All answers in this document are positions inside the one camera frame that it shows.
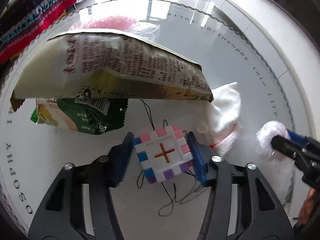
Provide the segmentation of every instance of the white round table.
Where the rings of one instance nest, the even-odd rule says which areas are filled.
[[[10,97],[19,76],[41,50],[44,42],[68,30],[73,23],[90,15],[121,14],[139,21],[159,25],[155,42],[202,66],[211,89],[238,82],[242,107],[240,136],[226,160],[232,164],[255,163],[265,175],[279,199],[285,202],[291,185],[292,167],[262,160],[257,154],[255,134],[270,120],[284,123],[294,130],[288,100],[271,68],[236,26],[218,10],[211,15],[184,5],[160,0],[114,0],[81,10],[54,24],[30,44],[19,56],[2,84],[0,96],[0,200],[17,226],[28,234],[33,216],[49,186],[65,165],[91,163],[120,144],[128,131],[138,135],[150,131],[151,125],[143,104],[130,99],[125,125],[101,136],[57,130],[35,125],[30,116],[35,100],[28,99],[13,112]],[[155,127],[175,124],[193,131],[198,112],[186,101],[145,100],[151,107]],[[124,181],[112,189],[119,224],[126,240],[196,239],[207,205],[208,191],[185,205],[175,205],[172,215],[158,216],[158,209],[169,202],[160,184],[136,186],[141,171],[133,153]],[[177,195],[185,195],[193,185],[192,177],[181,174],[165,181],[169,193],[172,183]]]

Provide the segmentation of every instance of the clear plastic wrap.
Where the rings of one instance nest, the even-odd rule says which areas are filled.
[[[257,140],[261,149],[258,153],[266,159],[274,159],[278,161],[283,161],[286,156],[280,152],[272,149],[271,140],[276,135],[281,135],[286,139],[290,140],[289,133],[285,125],[278,121],[270,121],[263,125],[263,127],[257,132]]]
[[[148,22],[140,22],[135,18],[122,15],[110,15],[105,17],[90,15],[85,19],[80,18],[80,20],[72,25],[69,30],[94,28],[116,29],[133,33],[153,41],[158,36],[160,25],[155,25]]]

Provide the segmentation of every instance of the metal bolt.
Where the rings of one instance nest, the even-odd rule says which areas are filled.
[[[215,163],[219,163],[219,162],[221,162],[221,157],[220,156],[212,156],[212,161],[214,161]]]
[[[108,159],[109,159],[109,157],[107,155],[102,155],[99,158],[99,162],[105,163]]]
[[[254,165],[253,163],[248,163],[248,168],[250,169],[250,170],[255,170],[256,169],[256,165]]]
[[[66,165],[64,165],[64,169],[65,170],[71,170],[73,168],[73,164],[72,163],[67,163]]]

